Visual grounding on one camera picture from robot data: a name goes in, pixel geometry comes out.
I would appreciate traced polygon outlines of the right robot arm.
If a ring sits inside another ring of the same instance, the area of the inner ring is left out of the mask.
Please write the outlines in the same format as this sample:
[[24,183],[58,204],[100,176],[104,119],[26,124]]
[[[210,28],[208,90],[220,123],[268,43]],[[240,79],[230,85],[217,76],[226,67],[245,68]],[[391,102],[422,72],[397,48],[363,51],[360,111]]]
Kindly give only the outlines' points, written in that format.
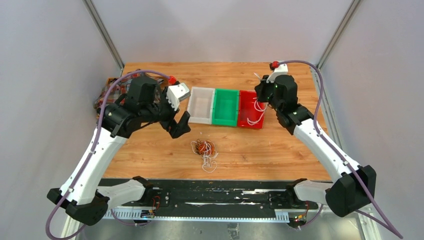
[[297,209],[306,201],[315,202],[345,217],[372,202],[376,171],[370,165],[361,166],[344,153],[314,115],[298,103],[298,85],[291,75],[264,75],[254,90],[257,100],[275,110],[279,124],[309,148],[331,178],[330,183],[300,178],[288,184],[285,200],[291,208]]

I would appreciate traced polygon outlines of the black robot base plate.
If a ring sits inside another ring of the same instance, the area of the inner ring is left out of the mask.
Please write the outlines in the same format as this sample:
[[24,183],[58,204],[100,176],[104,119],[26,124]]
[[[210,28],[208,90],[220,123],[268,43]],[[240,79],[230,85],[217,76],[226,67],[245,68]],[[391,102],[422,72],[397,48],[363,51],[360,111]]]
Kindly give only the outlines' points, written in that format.
[[288,223],[296,214],[308,217],[320,208],[308,201],[292,203],[288,181],[150,179],[153,188],[142,200],[114,208],[122,219]]

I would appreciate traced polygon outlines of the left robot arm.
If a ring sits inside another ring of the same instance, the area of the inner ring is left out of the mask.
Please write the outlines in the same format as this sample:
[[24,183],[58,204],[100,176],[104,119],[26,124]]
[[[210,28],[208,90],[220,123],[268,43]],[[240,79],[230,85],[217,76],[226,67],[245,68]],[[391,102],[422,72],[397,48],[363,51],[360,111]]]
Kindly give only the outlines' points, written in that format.
[[145,73],[132,79],[127,93],[100,109],[97,128],[76,169],[61,187],[51,189],[47,198],[87,226],[129,202],[149,206],[154,199],[154,186],[148,180],[135,176],[114,186],[100,186],[100,181],[134,132],[154,123],[159,123],[174,139],[190,132],[188,112],[175,120],[180,103],[190,94],[187,85],[177,80],[161,88],[156,79]]

